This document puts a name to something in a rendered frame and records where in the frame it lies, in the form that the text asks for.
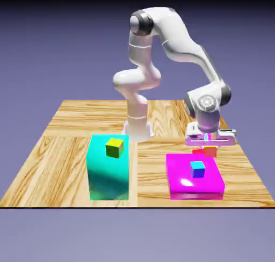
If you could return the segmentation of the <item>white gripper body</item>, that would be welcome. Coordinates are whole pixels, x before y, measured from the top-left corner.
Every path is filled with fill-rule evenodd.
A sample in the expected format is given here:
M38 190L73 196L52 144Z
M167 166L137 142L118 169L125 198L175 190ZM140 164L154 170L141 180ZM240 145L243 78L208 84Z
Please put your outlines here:
M185 144L188 146L194 147L205 147L205 146L215 146L215 147L222 147L222 146L230 146L235 145L236 139L233 136L221 136L217 139L205 139L205 137L200 138L191 138L187 137L185 140Z

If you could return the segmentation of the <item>small red cube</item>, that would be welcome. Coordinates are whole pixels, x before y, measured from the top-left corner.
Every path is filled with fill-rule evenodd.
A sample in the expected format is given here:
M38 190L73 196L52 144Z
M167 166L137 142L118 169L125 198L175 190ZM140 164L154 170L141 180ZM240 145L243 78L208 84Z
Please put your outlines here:
M207 157L216 157L217 156L217 146L204 146L204 155Z

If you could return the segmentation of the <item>small blue cube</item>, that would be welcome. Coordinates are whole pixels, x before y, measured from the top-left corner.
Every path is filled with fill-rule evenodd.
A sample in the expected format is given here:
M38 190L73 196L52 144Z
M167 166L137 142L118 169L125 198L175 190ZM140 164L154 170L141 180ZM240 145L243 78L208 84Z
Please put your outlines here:
M202 161L190 162L190 172L192 178L203 178L205 175L205 165Z

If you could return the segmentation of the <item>small yellow cube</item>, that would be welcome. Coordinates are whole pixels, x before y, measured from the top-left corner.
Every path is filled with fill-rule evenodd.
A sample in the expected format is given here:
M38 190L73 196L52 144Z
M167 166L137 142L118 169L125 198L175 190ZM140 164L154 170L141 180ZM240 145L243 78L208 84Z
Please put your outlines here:
M124 141L122 139L110 138L105 147L108 157L119 158L124 151Z

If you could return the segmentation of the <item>large magenta box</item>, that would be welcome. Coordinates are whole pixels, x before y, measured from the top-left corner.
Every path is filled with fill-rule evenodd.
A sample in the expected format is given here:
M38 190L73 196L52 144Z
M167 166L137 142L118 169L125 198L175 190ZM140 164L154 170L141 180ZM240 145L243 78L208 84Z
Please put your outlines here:
M206 169L203 178L192 178L192 161L204 163ZM171 200L223 198L225 182L212 157L203 154L166 154L166 170Z

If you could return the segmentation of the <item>large cyan box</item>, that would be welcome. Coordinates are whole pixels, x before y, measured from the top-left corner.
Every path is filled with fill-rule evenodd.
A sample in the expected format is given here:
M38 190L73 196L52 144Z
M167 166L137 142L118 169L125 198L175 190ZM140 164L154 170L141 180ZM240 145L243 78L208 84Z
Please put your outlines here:
M122 139L124 151L119 158L106 155L110 138ZM129 198L129 137L128 135L93 135L86 155L90 199L127 200Z

